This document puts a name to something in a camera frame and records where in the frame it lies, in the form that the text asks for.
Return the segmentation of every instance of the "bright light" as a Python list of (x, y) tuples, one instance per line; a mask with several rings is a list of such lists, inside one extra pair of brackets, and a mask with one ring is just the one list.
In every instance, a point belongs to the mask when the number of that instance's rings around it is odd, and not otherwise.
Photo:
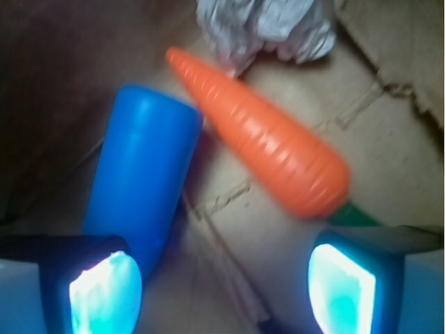
[(309, 297), (324, 333), (369, 334), (375, 276), (338, 249), (322, 244), (309, 261)]
[(73, 334), (132, 333), (141, 299), (135, 260), (122, 251), (112, 253), (70, 284)]

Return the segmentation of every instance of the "black plastic piece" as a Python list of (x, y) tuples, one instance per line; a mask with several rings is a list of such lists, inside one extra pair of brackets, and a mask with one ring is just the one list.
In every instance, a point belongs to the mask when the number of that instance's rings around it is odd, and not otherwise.
[(444, 247), (443, 233), (428, 228), (330, 228), (314, 247), (331, 244), (375, 275), (372, 333), (397, 333), (403, 297), (405, 256)]
[(72, 333), (70, 283), (115, 251), (129, 254), (121, 237), (0, 237), (0, 258), (39, 265), (48, 333)]

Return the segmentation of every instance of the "blue plastic object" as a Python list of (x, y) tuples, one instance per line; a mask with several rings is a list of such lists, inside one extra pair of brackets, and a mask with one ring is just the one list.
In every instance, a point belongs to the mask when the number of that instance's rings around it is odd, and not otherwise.
[(309, 260), (309, 297), (324, 333), (370, 333), (375, 276), (333, 245), (321, 244)]
[(202, 128), (195, 109), (162, 93), (118, 93), (83, 222), (83, 233), (117, 234), (146, 278), (168, 238)]
[(142, 280), (123, 251), (85, 270), (70, 283), (73, 334), (131, 334), (139, 318)]

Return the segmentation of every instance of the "plastic carrot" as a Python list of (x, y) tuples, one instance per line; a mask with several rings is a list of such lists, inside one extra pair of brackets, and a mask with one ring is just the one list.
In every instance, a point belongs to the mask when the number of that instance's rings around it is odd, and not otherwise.
[(345, 161), (306, 127), (245, 84), (170, 48), (170, 67), (217, 134), (292, 214), (329, 216), (346, 203)]

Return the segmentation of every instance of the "crumpled white cloth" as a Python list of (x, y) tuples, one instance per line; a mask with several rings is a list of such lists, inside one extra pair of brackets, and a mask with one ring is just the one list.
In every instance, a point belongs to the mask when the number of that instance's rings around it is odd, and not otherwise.
[(297, 64), (334, 46), (328, 0), (197, 0), (197, 22), (218, 62), (236, 77), (261, 49)]

